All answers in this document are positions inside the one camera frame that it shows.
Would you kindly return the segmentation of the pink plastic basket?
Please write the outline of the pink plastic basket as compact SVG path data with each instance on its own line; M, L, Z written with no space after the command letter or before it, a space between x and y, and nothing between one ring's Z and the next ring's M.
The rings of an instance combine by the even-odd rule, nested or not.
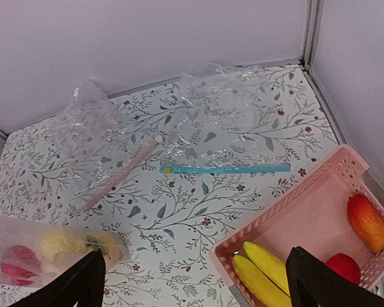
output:
M362 180L369 165L349 145L340 145L318 167L251 221L220 240L210 258L239 306L262 306L237 278L232 257L248 240L282 261L301 246L321 261L345 253L362 270L361 287L372 290L384 276L384 249L374 254L352 229L347 202L363 194L384 219L384 207Z

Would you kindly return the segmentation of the crumpled clear bag right back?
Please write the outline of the crumpled clear bag right back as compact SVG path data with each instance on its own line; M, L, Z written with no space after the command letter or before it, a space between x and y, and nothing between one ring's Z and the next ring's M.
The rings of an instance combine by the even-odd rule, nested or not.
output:
M180 109L165 137L161 173L249 174L289 172L279 129L281 105L258 66L190 65L179 83Z

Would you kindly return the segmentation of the right aluminium post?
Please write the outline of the right aluminium post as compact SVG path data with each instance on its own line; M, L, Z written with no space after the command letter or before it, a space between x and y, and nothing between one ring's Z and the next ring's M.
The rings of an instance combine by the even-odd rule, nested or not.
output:
M303 40L302 53L300 63L308 74L313 65L313 60L316 54L320 29L321 19L323 16L323 0L307 1L307 16L305 21L305 36Z

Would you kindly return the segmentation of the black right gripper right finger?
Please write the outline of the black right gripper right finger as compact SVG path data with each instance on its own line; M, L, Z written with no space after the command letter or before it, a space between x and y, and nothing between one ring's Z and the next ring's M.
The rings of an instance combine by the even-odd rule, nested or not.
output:
M293 306L384 307L384 298L353 284L302 247L285 263Z

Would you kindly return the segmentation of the clear zip top bag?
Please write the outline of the clear zip top bag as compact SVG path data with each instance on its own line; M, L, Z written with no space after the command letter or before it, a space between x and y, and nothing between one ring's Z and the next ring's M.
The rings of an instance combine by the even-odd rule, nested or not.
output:
M103 230L0 216L0 283L42 287L92 251L101 251L111 269L127 248L118 235Z

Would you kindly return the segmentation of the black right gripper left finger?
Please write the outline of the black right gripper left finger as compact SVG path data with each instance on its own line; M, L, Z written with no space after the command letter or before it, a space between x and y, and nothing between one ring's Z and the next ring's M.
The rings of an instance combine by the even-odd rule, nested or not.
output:
M57 275L45 272L32 278L32 285L44 287L14 303L14 306L101 306L106 263L100 250L89 252L73 266Z

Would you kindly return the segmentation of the clear bag at back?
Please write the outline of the clear bag at back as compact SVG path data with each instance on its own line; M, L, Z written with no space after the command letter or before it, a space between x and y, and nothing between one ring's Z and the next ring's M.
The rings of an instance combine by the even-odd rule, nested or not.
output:
M87 211L163 143L139 120L124 116L91 79L75 90L71 103L49 121L75 196Z

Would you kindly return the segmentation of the yellow toy lemon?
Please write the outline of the yellow toy lemon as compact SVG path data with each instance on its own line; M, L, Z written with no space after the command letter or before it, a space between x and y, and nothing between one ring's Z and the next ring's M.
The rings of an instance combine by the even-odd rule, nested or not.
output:
M111 233L104 231L49 230L40 242L42 255L53 264L67 265L89 252L100 250L107 268L122 256L122 245Z

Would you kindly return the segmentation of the orange toy fruit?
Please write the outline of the orange toy fruit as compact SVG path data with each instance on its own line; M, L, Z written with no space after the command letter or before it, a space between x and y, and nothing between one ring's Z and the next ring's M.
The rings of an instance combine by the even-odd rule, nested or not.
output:
M348 200L347 210L356 234L373 253L380 253L384 248L384 220L374 205L363 194L355 194Z

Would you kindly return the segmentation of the red toy apple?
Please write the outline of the red toy apple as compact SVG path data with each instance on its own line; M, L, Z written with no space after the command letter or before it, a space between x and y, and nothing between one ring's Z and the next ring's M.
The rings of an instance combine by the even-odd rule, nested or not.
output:
M355 285L360 284L361 272L356 261L344 253L337 253L331 256L326 266Z

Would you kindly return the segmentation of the yellow toy banana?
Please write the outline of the yellow toy banana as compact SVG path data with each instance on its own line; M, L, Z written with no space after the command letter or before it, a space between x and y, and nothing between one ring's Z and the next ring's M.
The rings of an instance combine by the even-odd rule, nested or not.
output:
M243 285L266 306L290 306L285 264L264 246L243 242L244 254L233 256L235 274Z

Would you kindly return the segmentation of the floral tablecloth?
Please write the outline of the floral tablecloth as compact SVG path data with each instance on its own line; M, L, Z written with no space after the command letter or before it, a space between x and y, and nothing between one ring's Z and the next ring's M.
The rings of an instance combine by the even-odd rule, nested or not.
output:
M112 231L129 256L106 275L104 306L235 306L209 250L303 178L337 140L299 65L266 69L273 105L259 108L255 138L288 173L164 175L164 153L89 210L74 205L47 122L12 132L0 158L0 215Z

